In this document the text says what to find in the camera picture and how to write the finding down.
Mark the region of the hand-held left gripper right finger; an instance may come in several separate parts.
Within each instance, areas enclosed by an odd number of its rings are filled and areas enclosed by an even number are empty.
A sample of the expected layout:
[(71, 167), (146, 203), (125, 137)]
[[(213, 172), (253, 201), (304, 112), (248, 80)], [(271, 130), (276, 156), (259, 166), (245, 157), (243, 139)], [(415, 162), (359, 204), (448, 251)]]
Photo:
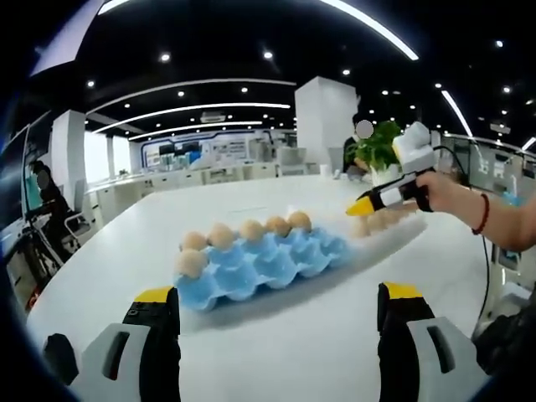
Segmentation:
[(471, 401), (489, 379), (470, 338), (412, 285), (379, 284), (377, 330), (381, 401)]

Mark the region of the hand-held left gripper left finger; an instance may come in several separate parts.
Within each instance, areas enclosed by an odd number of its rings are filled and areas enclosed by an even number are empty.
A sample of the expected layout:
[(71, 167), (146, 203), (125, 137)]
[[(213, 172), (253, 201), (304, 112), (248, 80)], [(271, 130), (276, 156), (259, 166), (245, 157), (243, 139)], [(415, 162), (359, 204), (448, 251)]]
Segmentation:
[(144, 291), (87, 346), (71, 390), (82, 401), (179, 401), (179, 334), (177, 289)]

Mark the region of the person's right hand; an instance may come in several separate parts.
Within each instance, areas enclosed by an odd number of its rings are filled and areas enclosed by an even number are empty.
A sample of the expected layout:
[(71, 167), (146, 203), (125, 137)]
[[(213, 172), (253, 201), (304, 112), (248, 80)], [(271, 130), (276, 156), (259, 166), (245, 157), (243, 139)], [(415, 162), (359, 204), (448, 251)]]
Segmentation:
[(451, 214), (477, 231), (486, 211), (486, 201), (479, 193), (455, 183), (443, 173), (427, 172), (417, 178), (419, 187), (427, 187), (430, 208)]

